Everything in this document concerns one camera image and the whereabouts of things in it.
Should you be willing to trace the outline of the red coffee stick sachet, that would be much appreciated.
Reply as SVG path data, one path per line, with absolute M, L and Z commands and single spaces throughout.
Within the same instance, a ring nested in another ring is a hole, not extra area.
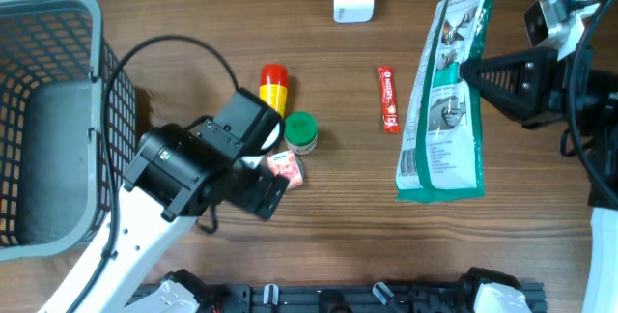
M 378 67 L 378 75 L 381 91 L 383 129 L 386 133 L 398 134 L 400 132 L 400 125 L 394 88 L 394 70 L 389 66 L 380 66 Z

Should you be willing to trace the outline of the red white small box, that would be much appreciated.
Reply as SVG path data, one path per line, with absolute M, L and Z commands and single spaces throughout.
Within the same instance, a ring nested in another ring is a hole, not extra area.
M 293 151 L 269 156 L 267 166 L 275 176 L 282 176 L 289 180 L 288 189 L 299 187 L 304 183 L 301 161 Z

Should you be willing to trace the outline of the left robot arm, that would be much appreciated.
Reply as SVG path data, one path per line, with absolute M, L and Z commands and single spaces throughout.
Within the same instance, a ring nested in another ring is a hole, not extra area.
M 119 312 L 159 258 L 222 201 L 272 217 L 288 179 L 261 163 L 285 132 L 281 116 L 245 89 L 199 131 L 151 128 L 123 174 L 115 210 L 44 312 Z

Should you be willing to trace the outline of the green snack bag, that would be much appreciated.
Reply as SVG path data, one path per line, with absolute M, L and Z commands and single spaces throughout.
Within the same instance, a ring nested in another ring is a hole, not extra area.
M 481 97 L 460 68 L 483 55 L 493 1 L 436 5 L 396 168 L 400 201 L 439 203 L 485 194 Z

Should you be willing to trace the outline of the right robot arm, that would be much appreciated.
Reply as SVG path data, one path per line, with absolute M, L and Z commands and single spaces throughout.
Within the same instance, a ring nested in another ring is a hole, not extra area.
M 480 96 L 525 129 L 563 121 L 559 151 L 576 157 L 590 181 L 591 265 L 585 312 L 617 309 L 617 75 L 594 70 L 592 50 L 565 58 L 552 48 L 463 63 L 460 74 Z

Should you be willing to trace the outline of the red yellow sauce bottle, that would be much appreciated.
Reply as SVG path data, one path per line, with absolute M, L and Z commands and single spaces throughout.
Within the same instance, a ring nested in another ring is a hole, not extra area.
M 259 97 L 282 118 L 288 97 L 289 76 L 287 69 L 280 64 L 267 64 L 262 68 Z

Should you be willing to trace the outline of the green lid jar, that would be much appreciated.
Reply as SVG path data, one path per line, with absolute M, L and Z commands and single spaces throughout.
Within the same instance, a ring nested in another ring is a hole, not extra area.
M 294 112 L 286 119 L 286 145 L 297 155 L 307 155 L 315 149 L 318 133 L 317 121 L 310 113 Z

